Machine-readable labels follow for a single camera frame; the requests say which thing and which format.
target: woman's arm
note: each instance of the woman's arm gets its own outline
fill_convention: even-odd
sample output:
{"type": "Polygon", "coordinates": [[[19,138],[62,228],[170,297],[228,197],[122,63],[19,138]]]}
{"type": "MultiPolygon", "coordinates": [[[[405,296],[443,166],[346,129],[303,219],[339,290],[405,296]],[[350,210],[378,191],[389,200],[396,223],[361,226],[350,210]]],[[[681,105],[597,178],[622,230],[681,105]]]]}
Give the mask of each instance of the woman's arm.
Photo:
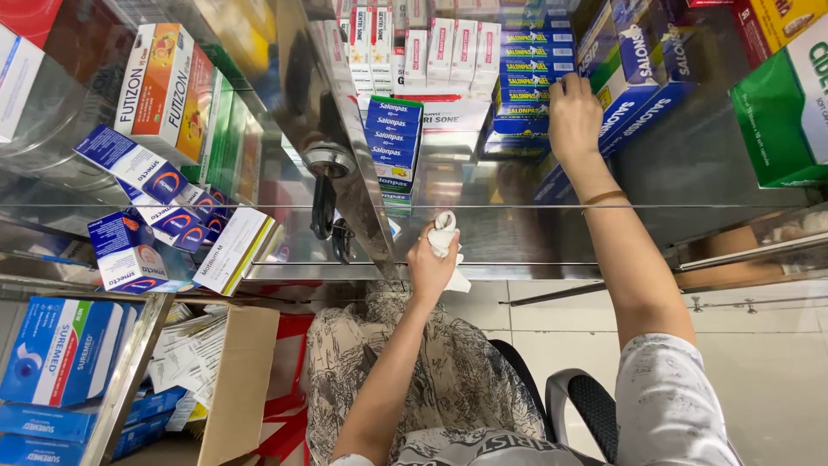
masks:
{"type": "Polygon", "coordinates": [[[427,239],[428,231],[433,227],[434,222],[426,225],[421,239],[408,252],[408,269],[414,293],[394,333],[359,389],[357,399],[339,431],[331,460],[346,454],[358,454],[377,466],[388,463],[388,452],[405,405],[423,329],[455,270],[460,232],[451,241],[449,254],[441,259],[431,253],[427,239]]]}
{"type": "MultiPolygon", "coordinates": [[[[603,111],[590,81],[575,73],[549,89],[552,152],[581,203],[620,190],[598,152],[603,111]]],[[[644,225],[622,197],[585,209],[598,266],[615,308],[621,348],[644,333],[667,333],[696,344],[690,313],[644,225]]]]}

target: brown bracelet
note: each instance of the brown bracelet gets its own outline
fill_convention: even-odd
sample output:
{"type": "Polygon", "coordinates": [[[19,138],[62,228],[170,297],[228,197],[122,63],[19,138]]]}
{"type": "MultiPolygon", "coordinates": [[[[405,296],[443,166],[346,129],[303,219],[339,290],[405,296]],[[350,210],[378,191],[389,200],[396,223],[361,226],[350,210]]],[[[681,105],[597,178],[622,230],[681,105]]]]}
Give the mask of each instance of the brown bracelet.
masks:
{"type": "Polygon", "coordinates": [[[585,206],[593,206],[594,204],[597,204],[597,203],[599,203],[601,201],[604,201],[606,199],[611,199],[613,197],[623,197],[624,199],[627,199],[627,193],[623,192],[623,191],[605,192],[604,194],[599,194],[598,196],[593,197],[592,199],[589,199],[587,202],[584,202],[584,205],[585,206]]]}

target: sleeve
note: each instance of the sleeve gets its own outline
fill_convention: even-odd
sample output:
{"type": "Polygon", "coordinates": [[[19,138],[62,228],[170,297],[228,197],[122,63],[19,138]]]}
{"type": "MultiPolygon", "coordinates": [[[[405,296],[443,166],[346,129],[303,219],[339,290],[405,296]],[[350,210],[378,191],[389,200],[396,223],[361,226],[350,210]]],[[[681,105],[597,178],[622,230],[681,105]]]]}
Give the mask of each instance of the sleeve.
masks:
{"type": "Polygon", "coordinates": [[[330,464],[330,466],[373,466],[373,463],[359,454],[346,454],[330,464]]]}
{"type": "Polygon", "coordinates": [[[621,351],[615,383],[618,466],[738,465],[701,354],[664,333],[634,338],[621,351]]]}

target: woman's left hand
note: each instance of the woman's left hand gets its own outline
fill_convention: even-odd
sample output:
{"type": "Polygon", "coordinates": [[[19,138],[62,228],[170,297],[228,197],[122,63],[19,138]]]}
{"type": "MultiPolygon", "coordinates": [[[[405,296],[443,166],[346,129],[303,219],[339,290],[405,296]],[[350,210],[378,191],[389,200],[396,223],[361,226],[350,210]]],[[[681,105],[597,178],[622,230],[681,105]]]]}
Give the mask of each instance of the woman's left hand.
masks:
{"type": "Polygon", "coordinates": [[[408,273],[414,288],[412,298],[422,299],[433,308],[455,272],[457,250],[460,248],[460,230],[456,231],[449,244],[449,254],[440,258],[431,252],[431,243],[428,242],[428,232],[432,228],[434,221],[423,227],[420,239],[408,251],[407,258],[408,273]]]}

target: hand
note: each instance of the hand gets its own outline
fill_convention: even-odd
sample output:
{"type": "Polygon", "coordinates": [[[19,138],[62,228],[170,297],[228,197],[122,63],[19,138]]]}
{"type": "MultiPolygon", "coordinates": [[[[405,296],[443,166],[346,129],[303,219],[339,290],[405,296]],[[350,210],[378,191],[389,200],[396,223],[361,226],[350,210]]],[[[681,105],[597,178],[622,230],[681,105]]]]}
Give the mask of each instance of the hand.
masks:
{"type": "Polygon", "coordinates": [[[440,258],[431,252],[431,243],[428,242],[428,232],[434,228],[434,221],[430,221],[420,232],[420,239],[408,251],[408,274],[411,276],[414,294],[412,299],[422,299],[428,304],[429,310],[437,304],[437,299],[449,283],[455,272],[457,250],[460,248],[460,230],[449,244],[449,254],[440,258]]]}
{"type": "Polygon", "coordinates": [[[564,85],[549,87],[549,142],[552,153],[566,170],[567,166],[598,152],[598,133],[604,111],[592,95],[590,80],[575,73],[564,76],[564,85]]]}

